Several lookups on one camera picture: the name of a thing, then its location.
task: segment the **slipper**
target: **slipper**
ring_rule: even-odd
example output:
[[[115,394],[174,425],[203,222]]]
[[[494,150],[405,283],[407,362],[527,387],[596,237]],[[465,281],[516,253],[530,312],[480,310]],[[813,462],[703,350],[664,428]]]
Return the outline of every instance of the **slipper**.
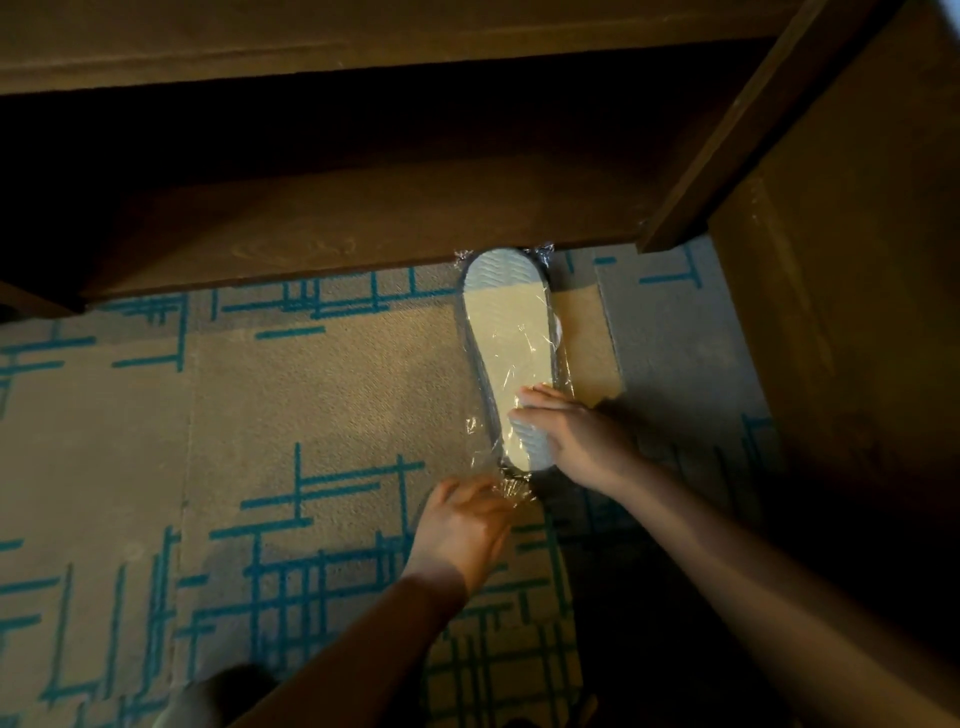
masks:
[[[498,248],[469,261],[461,291],[468,347],[501,465],[520,473],[545,470],[553,465],[546,437],[507,415],[519,406],[521,386],[556,380],[557,328],[546,276],[524,252]]]

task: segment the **wood grain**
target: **wood grain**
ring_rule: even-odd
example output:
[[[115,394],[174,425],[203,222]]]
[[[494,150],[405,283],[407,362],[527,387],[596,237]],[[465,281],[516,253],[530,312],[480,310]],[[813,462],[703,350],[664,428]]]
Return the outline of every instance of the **wood grain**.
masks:
[[[113,233],[82,288],[91,300],[624,241],[768,48],[24,97],[11,117],[37,142],[14,157],[24,169],[68,159],[97,171],[84,186],[114,185]],[[57,135],[50,120],[63,116],[75,124]]]
[[[637,241],[640,251],[683,242],[718,193],[856,35],[878,0],[806,0],[770,54],[680,175]]]
[[[8,0],[0,93],[776,36],[799,0]]]
[[[775,532],[954,659],[960,54],[909,0],[710,217],[795,470]]]

